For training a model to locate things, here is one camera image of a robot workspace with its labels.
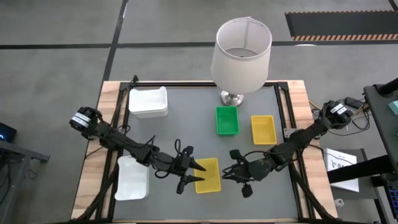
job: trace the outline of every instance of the green tray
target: green tray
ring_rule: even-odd
[[[236,106],[218,106],[216,108],[216,130],[220,136],[239,134],[239,116]]]

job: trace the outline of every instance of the black floor mat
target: black floor mat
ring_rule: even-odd
[[[294,40],[398,39],[398,12],[286,12]]]

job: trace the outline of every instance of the desk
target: desk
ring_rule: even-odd
[[[293,106],[294,117],[298,128],[306,128],[313,123],[312,114],[310,110],[310,105],[308,103],[307,92],[305,91],[304,82],[301,80],[295,81],[284,81],[289,85],[290,100]],[[116,106],[116,100],[119,93],[120,82],[104,82],[103,88],[101,90],[101,95],[99,98],[98,109],[102,112],[105,121],[110,121],[113,111]],[[286,102],[284,97],[282,97],[282,104],[284,110],[287,111]],[[120,115],[119,123],[123,120],[124,103],[122,104],[122,113]],[[290,120],[287,113],[285,113],[285,120],[287,126],[290,126]],[[313,141],[312,144],[319,144],[318,141]],[[88,146],[87,153],[98,148],[98,142],[90,142]],[[307,172],[307,178],[309,186],[312,192],[315,194],[317,199],[326,208],[326,210],[333,216],[337,216],[335,209],[333,196],[331,194],[331,189],[326,174],[325,165],[323,163],[322,153],[315,148],[307,148],[303,154],[305,169]],[[78,191],[76,194],[75,204],[73,206],[72,218],[78,217],[86,207],[94,199],[95,195],[98,193],[101,185],[101,180],[104,171],[104,164],[106,159],[106,150],[100,150],[95,154],[91,155],[85,163],[83,164],[80,183],[78,186]],[[109,198],[111,191],[109,190],[105,201],[102,216],[106,217],[106,212],[108,211]],[[308,216],[308,211],[306,210],[306,202],[303,193],[300,193],[300,201],[303,208],[304,217]],[[207,220],[209,222],[217,222],[217,220]],[[247,222],[248,220],[228,220],[229,222]],[[266,220],[268,222],[280,221],[280,222],[294,222],[295,219],[291,217],[286,217],[278,220]]]

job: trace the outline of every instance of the yellow tray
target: yellow tray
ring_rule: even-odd
[[[251,116],[251,132],[253,144],[274,145],[277,142],[274,118],[271,115]]]
[[[195,182],[195,190],[198,194],[221,191],[220,172],[218,170],[218,159],[195,159],[206,171],[194,170],[195,177],[205,180]]]

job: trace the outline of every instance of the lamp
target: lamp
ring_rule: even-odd
[[[263,86],[271,43],[268,27],[251,17],[232,19],[218,29],[211,76],[224,105],[239,106],[243,94]]]

